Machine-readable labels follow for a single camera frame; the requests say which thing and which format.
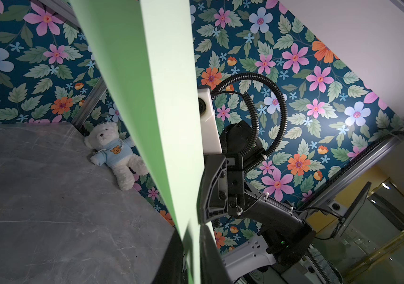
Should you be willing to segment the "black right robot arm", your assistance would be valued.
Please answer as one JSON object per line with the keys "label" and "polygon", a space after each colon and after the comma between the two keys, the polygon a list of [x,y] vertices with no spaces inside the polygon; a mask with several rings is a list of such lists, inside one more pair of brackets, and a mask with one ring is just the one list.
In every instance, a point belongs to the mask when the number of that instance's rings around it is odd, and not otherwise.
{"label": "black right robot arm", "polygon": [[[252,128],[238,123],[222,135],[215,121],[201,123],[205,169],[198,193],[201,281],[231,284],[259,268],[298,263],[315,237],[312,227],[290,207],[260,193],[245,181],[247,166],[264,157],[258,139],[247,154],[241,150],[253,136]],[[258,234],[232,252],[220,255],[209,222],[225,216],[248,218],[262,224]]]}

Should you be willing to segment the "pale green paper sheet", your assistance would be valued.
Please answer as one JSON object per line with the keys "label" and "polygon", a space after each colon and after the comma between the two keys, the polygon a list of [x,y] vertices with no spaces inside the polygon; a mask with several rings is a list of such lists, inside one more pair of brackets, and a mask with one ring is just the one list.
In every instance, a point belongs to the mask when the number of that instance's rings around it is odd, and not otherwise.
{"label": "pale green paper sheet", "polygon": [[96,64],[201,282],[197,198],[204,171],[188,1],[72,1]]}

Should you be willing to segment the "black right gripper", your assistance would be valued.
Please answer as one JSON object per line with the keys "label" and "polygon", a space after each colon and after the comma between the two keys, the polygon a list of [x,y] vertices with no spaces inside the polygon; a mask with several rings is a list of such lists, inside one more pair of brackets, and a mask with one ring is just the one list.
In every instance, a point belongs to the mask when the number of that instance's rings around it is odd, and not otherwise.
{"label": "black right gripper", "polygon": [[[200,223],[230,215],[239,216],[245,207],[243,156],[240,153],[204,155],[200,183]],[[207,225],[200,227],[202,284],[231,284],[216,242]],[[184,246],[174,231],[152,284],[187,284]]]}

